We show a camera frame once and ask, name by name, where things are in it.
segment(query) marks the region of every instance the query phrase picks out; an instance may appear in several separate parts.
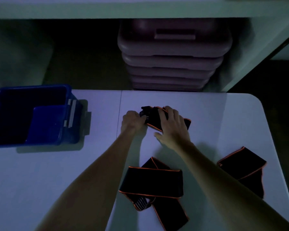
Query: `blue plastic bin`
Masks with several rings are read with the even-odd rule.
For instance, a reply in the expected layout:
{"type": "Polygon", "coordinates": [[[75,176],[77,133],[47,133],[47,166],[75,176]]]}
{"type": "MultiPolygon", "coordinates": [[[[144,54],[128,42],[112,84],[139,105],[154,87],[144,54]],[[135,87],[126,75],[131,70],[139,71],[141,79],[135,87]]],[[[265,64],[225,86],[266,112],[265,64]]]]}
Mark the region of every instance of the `blue plastic bin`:
{"type": "Polygon", "coordinates": [[[69,85],[0,89],[0,147],[77,143],[82,104],[69,85]]]}

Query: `tabletop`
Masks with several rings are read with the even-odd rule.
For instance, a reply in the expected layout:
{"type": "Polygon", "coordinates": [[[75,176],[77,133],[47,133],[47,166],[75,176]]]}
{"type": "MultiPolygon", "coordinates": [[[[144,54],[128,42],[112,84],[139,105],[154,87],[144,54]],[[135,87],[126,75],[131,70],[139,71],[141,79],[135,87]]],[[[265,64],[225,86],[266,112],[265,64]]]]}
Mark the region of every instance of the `tabletop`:
{"type": "MultiPolygon", "coordinates": [[[[73,90],[85,106],[79,144],[0,149],[0,230],[32,231],[65,188],[119,135],[122,116],[141,106],[170,105],[192,120],[191,140],[209,159],[247,147],[267,161],[264,200],[289,221],[289,193],[260,101],[249,94],[73,90]]],[[[225,230],[192,174],[175,152],[161,146],[155,130],[134,138],[125,165],[141,166],[151,156],[182,169],[180,202],[190,221],[181,230],[225,230]]],[[[118,193],[106,230],[163,230],[152,208],[137,212],[118,193]]]]}
{"type": "MultiPolygon", "coordinates": [[[[247,147],[267,161],[263,169],[264,200],[289,221],[289,193],[278,161],[261,102],[250,94],[123,91],[119,119],[128,110],[141,106],[166,106],[191,119],[189,134],[197,148],[213,162],[247,147]]],[[[218,213],[207,201],[182,159],[163,147],[146,129],[134,141],[125,165],[141,167],[151,156],[172,169],[183,171],[184,196],[180,199],[189,222],[180,230],[226,230],[218,213]]],[[[162,231],[152,207],[137,212],[130,201],[118,193],[107,230],[162,231]]]]}

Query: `black strap with orange trim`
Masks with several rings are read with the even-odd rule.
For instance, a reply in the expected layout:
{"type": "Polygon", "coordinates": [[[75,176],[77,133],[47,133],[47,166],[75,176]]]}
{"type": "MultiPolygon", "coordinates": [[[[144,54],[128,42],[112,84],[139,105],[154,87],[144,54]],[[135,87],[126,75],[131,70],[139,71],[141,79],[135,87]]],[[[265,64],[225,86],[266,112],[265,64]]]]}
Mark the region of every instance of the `black strap with orange trim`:
{"type": "MultiPolygon", "coordinates": [[[[160,115],[158,114],[158,109],[162,109],[165,112],[166,115],[166,119],[168,119],[168,112],[166,110],[165,107],[151,107],[151,106],[145,106],[142,107],[142,111],[139,113],[140,116],[146,115],[147,119],[145,121],[145,124],[147,124],[148,126],[158,130],[158,131],[163,131],[162,130],[162,126],[161,126],[161,119],[160,119],[160,115]]],[[[189,120],[188,118],[184,118],[184,123],[187,127],[187,129],[189,128],[190,124],[191,124],[191,120],[189,120]]]]}
{"type": "Polygon", "coordinates": [[[142,167],[128,167],[119,192],[138,211],[153,206],[165,231],[177,231],[188,222],[179,198],[183,195],[181,170],[172,170],[151,157],[142,167]]]}
{"type": "Polygon", "coordinates": [[[263,199],[262,169],[266,161],[246,147],[229,154],[217,165],[263,199]]]}

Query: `human arm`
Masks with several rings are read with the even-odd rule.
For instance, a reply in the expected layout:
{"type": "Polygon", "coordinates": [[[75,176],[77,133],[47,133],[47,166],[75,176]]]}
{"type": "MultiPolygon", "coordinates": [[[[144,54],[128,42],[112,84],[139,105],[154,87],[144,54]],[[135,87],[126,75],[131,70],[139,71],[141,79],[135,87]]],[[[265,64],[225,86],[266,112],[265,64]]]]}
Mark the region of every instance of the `human arm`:
{"type": "Polygon", "coordinates": [[[289,222],[272,207],[201,154],[178,111],[166,109],[168,120],[159,110],[163,135],[154,135],[181,156],[230,230],[289,230],[289,222]]]}
{"type": "Polygon", "coordinates": [[[105,230],[127,153],[145,120],[135,111],[123,116],[115,142],[66,188],[36,231],[105,230]]]}

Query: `floor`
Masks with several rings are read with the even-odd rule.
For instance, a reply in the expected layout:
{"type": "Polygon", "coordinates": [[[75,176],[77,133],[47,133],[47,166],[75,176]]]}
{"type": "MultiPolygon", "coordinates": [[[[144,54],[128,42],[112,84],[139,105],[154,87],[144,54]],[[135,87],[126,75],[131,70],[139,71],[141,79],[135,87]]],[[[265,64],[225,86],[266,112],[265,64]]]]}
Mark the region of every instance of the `floor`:
{"type": "MultiPolygon", "coordinates": [[[[116,46],[119,20],[42,20],[39,24],[56,43],[44,84],[131,89],[116,46]]],[[[289,188],[289,61],[263,61],[229,92],[250,93],[262,102],[289,188]]]]}

